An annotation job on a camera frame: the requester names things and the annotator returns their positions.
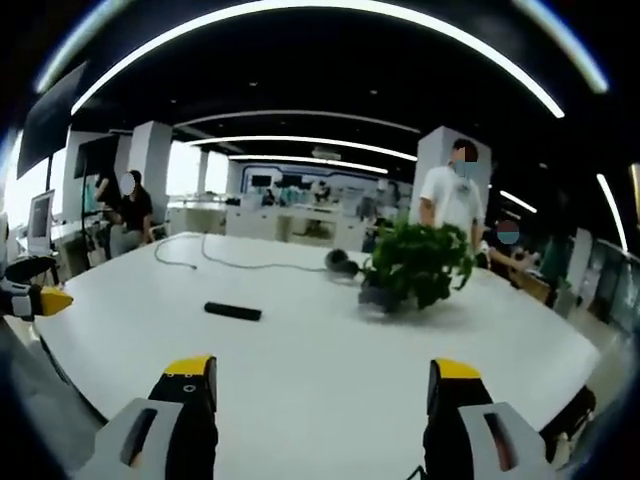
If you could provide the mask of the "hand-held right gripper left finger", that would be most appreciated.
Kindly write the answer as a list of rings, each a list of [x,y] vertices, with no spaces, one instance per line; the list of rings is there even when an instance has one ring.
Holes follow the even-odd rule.
[[[219,440],[216,358],[172,362],[146,398],[127,404],[95,438],[76,479],[212,479]]]

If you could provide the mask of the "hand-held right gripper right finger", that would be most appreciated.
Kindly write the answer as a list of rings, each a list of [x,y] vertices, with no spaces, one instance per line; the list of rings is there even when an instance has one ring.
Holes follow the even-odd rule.
[[[468,364],[430,362],[425,479],[555,479],[545,443],[509,404],[494,402]]]

